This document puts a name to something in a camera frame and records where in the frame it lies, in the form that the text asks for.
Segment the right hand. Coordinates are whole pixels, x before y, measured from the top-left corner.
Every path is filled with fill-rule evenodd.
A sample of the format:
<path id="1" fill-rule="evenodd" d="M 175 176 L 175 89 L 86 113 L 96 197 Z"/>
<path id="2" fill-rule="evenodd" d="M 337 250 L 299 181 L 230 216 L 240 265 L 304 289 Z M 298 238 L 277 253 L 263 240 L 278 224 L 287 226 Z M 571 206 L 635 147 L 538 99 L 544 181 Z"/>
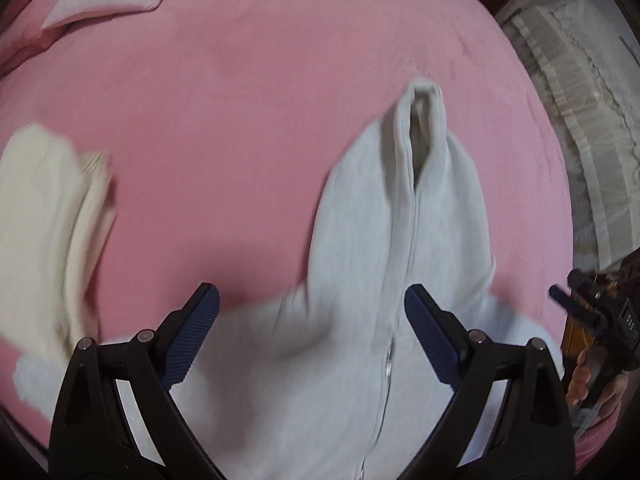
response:
<path id="1" fill-rule="evenodd" d="M 577 405 L 588 396 L 588 382 L 591 378 L 591 368 L 587 364 L 589 350 L 589 347 L 585 348 L 577 358 L 576 367 L 565 395 L 568 405 Z M 606 385 L 599 399 L 602 403 L 600 411 L 593 419 L 591 426 L 597 426 L 600 422 L 607 420 L 620 407 L 627 387 L 628 376 L 625 373 L 618 374 L 612 382 Z"/>

